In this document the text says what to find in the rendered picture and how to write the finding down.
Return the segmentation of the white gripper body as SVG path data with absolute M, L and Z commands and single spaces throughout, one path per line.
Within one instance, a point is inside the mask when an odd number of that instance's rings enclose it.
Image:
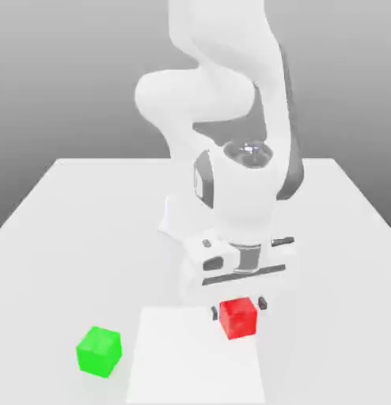
M 287 286 L 285 264 L 262 267 L 252 273 L 229 273 L 205 278 L 201 291 L 212 299 L 237 297 L 274 296 Z

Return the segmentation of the small red cube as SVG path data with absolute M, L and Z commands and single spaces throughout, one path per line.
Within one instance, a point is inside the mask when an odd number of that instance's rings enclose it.
M 256 334 L 257 310 L 249 297 L 222 301 L 218 318 L 228 340 Z

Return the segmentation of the small green cube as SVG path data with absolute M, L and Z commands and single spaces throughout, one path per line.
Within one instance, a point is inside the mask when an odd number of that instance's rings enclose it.
M 76 355 L 82 372 L 108 378 L 122 357 L 120 333 L 93 326 L 76 346 Z

